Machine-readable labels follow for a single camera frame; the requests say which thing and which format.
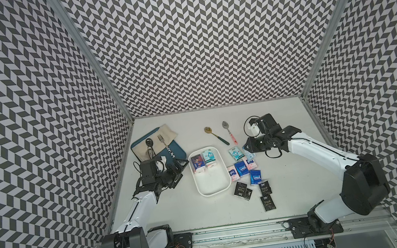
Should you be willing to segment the cartoon dark blue tissue pack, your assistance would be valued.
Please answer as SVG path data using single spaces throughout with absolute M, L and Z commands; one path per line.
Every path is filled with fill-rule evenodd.
M 190 159 L 194 168 L 194 173 L 198 174 L 206 170 L 206 163 L 204 161 L 204 158 L 200 154 L 194 155 Z

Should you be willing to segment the teal tissue pack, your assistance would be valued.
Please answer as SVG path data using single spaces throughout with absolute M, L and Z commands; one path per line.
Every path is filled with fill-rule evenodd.
M 203 157 L 207 168 L 215 167 L 217 165 L 217 160 L 212 149 L 205 149 L 201 152 L 201 156 Z
M 244 158 L 245 156 L 245 154 L 237 146 L 230 148 L 228 152 L 236 161 L 240 160 L 241 158 Z

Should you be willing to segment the white plastic storage box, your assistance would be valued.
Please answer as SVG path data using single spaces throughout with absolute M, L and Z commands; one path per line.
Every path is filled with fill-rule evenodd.
M 201 152 L 205 149 L 212 149 L 217 160 L 215 167 L 206 168 L 202 173 L 194 173 L 194 168 L 191 163 L 191 157 L 197 154 L 201 155 Z M 198 193 L 206 198 L 225 192 L 231 186 L 231 177 L 227 171 L 227 167 L 221 153 L 213 146 L 198 149 L 189 155 L 189 168 L 192 172 L 192 178 L 195 183 L 195 187 Z

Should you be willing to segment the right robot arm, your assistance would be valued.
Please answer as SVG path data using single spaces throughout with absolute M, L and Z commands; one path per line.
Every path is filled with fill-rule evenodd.
M 371 154 L 356 155 L 324 144 L 295 126 L 282 127 L 271 114 L 251 116 L 244 123 L 250 153 L 293 153 L 328 170 L 342 182 L 341 192 L 314 205 L 307 213 L 307 227 L 313 234 L 331 229 L 338 219 L 359 214 L 367 216 L 390 193 L 379 159 Z

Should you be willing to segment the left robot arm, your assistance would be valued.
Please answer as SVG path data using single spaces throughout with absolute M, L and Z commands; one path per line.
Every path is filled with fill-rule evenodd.
M 175 236 L 169 225 L 148 228 L 153 209 L 158 205 L 161 193 L 174 189 L 181 180 L 186 159 L 174 158 L 169 163 L 162 156 L 142 161 L 140 176 L 132 196 L 133 205 L 123 224 L 106 235 L 101 248 L 193 248 L 192 235 Z

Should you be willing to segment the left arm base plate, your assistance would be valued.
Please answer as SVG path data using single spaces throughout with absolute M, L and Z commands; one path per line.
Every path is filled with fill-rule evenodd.
M 175 234 L 173 241 L 165 248 L 193 248 L 193 235 L 192 233 Z

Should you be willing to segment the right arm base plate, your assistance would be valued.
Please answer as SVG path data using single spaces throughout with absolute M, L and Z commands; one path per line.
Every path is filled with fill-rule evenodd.
M 292 232 L 295 239 L 327 234 L 336 235 L 344 232 L 339 220 L 335 220 L 332 223 L 327 224 L 314 217 L 298 217 L 291 218 L 285 223 L 288 224 L 287 228 Z

